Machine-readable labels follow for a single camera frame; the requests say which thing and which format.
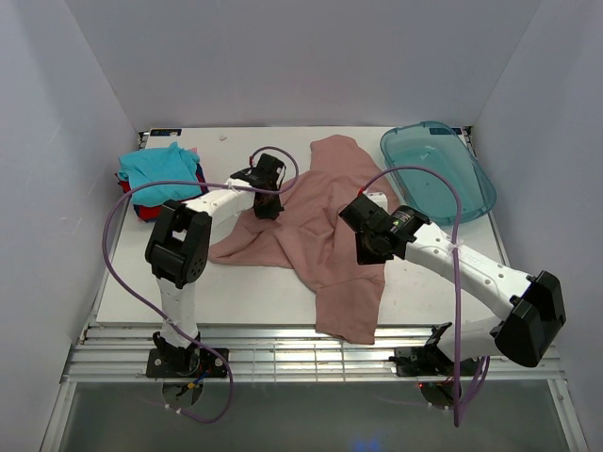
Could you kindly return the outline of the dusty pink t shirt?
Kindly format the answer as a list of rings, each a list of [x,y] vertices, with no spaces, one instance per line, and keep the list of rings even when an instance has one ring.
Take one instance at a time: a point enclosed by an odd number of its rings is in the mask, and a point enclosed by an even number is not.
[[[382,265],[357,263],[352,229],[339,213],[379,168],[351,137],[311,143],[310,169],[285,182],[283,212],[260,220],[251,211],[209,251],[213,264],[291,268],[316,295],[316,330],[352,344],[375,341],[385,287]]]

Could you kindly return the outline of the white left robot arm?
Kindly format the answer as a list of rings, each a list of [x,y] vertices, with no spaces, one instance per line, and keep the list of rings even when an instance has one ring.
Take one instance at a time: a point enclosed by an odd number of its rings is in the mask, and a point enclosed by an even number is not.
[[[167,316],[153,336],[163,363],[190,374],[198,362],[195,283],[208,262],[212,232],[251,209],[259,219],[275,220],[284,210],[280,190],[285,163],[263,153],[223,186],[185,202],[163,204],[145,251]]]

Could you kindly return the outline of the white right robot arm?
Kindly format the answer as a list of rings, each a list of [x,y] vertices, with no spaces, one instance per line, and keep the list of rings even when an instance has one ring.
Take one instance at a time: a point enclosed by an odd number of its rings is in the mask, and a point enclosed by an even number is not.
[[[457,294],[469,294],[492,312],[483,320],[434,327],[423,347],[400,358],[408,373],[445,375],[456,363],[488,356],[536,367],[566,322],[560,280],[547,271],[533,276],[499,264],[453,243],[411,207],[388,213],[381,200],[361,194],[339,214],[354,232],[358,264],[406,260],[452,282]]]

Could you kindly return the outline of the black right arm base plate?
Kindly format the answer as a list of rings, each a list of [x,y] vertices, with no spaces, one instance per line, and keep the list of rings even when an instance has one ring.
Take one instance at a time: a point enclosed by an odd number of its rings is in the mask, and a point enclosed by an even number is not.
[[[421,347],[396,347],[388,358],[399,377],[454,376],[454,363],[436,344]]]

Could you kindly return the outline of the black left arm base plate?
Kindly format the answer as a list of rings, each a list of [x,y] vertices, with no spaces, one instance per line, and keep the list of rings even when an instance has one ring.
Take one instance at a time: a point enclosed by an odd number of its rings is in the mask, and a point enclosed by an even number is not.
[[[148,356],[144,375],[150,379],[195,379],[206,376],[211,379],[224,379],[227,370],[223,363],[228,358],[227,348],[217,348],[216,351],[222,356],[219,358],[205,349],[196,349],[184,360],[167,360],[163,354],[153,348]]]

